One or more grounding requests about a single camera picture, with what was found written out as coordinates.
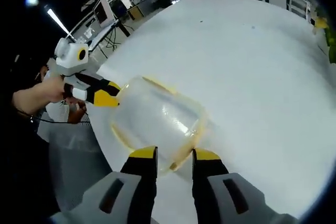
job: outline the white tabletop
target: white tabletop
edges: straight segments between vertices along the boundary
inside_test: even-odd
[[[97,72],[119,85],[150,76],[200,102],[222,133],[211,143],[230,172],[300,217],[326,184],[336,156],[336,96],[312,26],[255,0],[182,0],[143,24]],[[88,106],[113,170],[127,150],[112,109]],[[158,178],[153,218],[196,223],[191,183]]]

